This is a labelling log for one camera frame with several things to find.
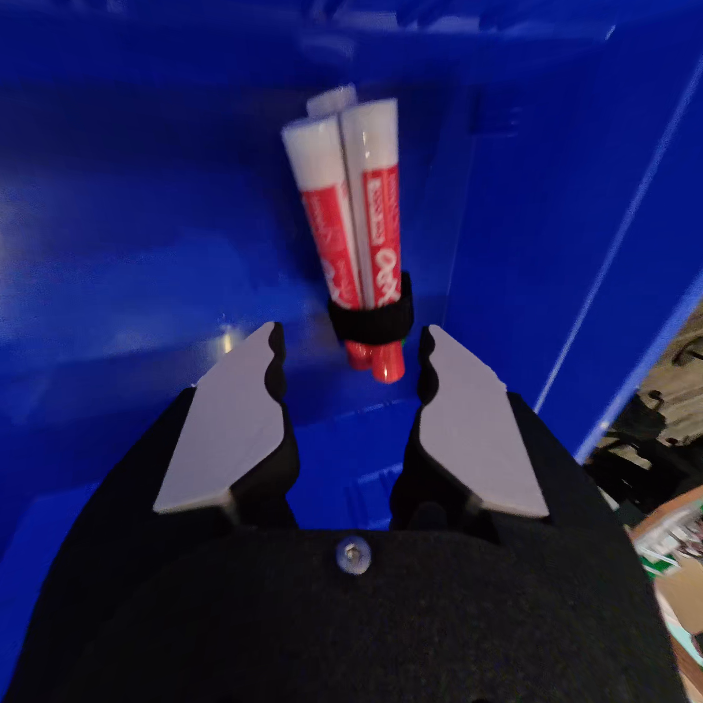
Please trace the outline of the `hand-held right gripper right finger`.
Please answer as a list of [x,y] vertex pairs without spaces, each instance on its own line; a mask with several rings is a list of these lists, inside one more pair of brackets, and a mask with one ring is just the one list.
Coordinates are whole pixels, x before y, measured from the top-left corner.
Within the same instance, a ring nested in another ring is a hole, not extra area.
[[437,325],[423,329],[418,359],[420,406],[391,490],[391,527],[416,529],[428,517],[472,530],[489,513],[549,517],[497,374]]

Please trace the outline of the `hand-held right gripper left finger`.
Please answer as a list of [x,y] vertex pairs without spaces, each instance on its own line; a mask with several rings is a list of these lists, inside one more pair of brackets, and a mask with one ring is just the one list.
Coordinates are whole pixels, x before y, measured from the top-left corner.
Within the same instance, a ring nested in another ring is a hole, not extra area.
[[296,529],[287,494],[300,475],[288,412],[283,325],[268,322],[199,380],[157,514],[219,508],[239,525]]

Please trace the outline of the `blue plastic bin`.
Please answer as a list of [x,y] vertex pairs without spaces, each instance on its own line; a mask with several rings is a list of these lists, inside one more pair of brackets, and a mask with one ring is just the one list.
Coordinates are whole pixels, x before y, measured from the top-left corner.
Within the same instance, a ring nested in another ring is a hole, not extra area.
[[351,372],[280,128],[397,98],[402,264],[584,461],[702,294],[701,1],[2,1],[1,612],[71,503],[238,336],[298,427],[409,417]]

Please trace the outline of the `white marker red label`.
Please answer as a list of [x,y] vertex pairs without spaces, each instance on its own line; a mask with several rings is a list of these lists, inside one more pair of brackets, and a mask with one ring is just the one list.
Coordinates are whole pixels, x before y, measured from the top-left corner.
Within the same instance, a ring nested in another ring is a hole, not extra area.
[[341,114],[365,310],[401,300],[399,118],[395,98]]
[[298,119],[282,128],[281,137],[329,298],[342,310],[361,310],[364,298],[338,117]]

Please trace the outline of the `black office chair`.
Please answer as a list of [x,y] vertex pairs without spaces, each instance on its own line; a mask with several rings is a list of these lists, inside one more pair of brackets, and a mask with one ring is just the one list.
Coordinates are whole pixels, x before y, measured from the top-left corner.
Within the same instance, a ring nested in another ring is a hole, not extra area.
[[642,514],[701,487],[701,330],[665,353],[584,468],[616,507]]

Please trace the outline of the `cardboard box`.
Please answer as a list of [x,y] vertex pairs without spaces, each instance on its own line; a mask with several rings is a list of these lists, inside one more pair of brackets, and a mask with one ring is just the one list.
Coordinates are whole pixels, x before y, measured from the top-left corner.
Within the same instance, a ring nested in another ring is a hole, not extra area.
[[626,528],[650,577],[689,702],[702,701],[702,487]]

